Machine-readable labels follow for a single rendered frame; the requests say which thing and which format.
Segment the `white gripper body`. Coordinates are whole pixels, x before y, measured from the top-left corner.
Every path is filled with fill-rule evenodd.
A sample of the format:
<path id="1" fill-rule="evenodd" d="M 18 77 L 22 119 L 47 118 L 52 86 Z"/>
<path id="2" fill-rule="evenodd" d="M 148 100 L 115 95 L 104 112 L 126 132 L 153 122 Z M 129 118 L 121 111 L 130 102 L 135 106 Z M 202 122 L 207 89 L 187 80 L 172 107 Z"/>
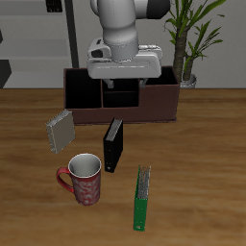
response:
<path id="1" fill-rule="evenodd" d="M 139 45 L 138 48 L 138 53 L 130 61 L 89 58 L 88 75 L 92 79 L 158 78 L 161 74 L 161 49 L 157 45 Z"/>

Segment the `dark brown desk caddy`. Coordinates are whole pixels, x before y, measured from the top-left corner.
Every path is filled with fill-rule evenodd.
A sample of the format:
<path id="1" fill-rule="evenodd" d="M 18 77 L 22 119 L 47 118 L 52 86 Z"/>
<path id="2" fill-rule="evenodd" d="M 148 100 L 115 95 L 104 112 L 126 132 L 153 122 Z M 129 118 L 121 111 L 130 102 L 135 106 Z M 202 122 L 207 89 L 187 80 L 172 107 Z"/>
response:
<path id="1" fill-rule="evenodd" d="M 63 107 L 72 111 L 75 125 L 175 122 L 180 85 L 172 66 L 163 66 L 145 88 L 139 79 L 115 79 L 113 88 L 91 79 L 85 68 L 63 71 Z"/>

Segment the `black book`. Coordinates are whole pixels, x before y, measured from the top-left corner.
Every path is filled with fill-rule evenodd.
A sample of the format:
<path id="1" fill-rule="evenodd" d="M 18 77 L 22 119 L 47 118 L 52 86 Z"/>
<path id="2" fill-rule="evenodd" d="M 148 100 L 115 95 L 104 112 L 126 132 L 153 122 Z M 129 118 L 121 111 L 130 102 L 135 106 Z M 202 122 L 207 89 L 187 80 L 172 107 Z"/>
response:
<path id="1" fill-rule="evenodd" d="M 105 171 L 113 173 L 123 151 L 123 120 L 113 119 L 104 138 Z"/>

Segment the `grey book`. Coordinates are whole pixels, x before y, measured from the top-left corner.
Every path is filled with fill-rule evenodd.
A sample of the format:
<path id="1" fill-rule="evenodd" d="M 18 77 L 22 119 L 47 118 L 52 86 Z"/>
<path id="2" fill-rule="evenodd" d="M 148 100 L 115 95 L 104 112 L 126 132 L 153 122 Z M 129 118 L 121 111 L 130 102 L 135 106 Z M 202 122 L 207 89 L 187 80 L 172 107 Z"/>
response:
<path id="1" fill-rule="evenodd" d="M 72 112 L 63 110 L 46 123 L 51 151 L 59 153 L 75 138 Z"/>

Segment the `green book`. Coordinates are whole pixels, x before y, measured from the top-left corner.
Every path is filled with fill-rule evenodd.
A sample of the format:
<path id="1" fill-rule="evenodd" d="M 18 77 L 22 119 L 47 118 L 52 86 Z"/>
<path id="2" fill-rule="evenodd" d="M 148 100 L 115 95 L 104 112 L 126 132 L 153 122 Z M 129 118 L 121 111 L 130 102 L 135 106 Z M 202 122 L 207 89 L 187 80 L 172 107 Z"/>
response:
<path id="1" fill-rule="evenodd" d="M 135 187 L 134 230 L 145 231 L 146 212 L 149 194 L 150 167 L 139 166 Z"/>

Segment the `green pot plant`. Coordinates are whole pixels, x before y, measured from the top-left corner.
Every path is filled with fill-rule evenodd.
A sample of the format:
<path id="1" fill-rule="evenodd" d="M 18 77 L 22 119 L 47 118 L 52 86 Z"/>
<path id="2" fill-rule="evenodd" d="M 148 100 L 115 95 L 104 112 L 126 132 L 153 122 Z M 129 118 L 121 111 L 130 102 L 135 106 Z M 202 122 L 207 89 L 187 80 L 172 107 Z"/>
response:
<path id="1" fill-rule="evenodd" d="M 164 30 L 169 32 L 170 42 L 175 48 L 173 68 L 181 88 L 195 88 L 197 78 L 192 73 L 194 61 L 198 58 L 203 60 L 206 49 L 223 42 L 217 38 L 220 27 L 207 34 L 210 20 L 201 24 L 199 22 L 225 2 L 226 0 L 205 0 L 195 10 L 194 0 L 171 0 L 175 11 L 169 11 L 171 17 L 165 21 Z"/>

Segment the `red patterned mug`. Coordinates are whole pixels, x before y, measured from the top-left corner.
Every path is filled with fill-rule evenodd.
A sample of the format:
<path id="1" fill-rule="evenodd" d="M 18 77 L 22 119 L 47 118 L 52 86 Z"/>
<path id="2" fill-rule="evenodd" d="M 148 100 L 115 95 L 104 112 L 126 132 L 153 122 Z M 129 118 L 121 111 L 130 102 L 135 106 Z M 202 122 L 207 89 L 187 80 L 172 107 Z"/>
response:
<path id="1" fill-rule="evenodd" d="M 92 206 L 100 198 L 102 163 L 95 155 L 85 153 L 73 157 L 67 167 L 57 171 L 58 183 L 75 195 L 83 206 Z"/>

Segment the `grey wall shelf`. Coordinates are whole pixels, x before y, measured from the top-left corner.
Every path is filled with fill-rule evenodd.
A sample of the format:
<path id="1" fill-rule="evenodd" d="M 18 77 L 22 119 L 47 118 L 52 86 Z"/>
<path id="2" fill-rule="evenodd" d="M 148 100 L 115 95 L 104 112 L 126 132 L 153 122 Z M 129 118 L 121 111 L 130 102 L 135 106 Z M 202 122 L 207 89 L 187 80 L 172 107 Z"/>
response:
<path id="1" fill-rule="evenodd" d="M 78 66 L 73 0 L 0 0 L 0 88 L 62 88 Z"/>

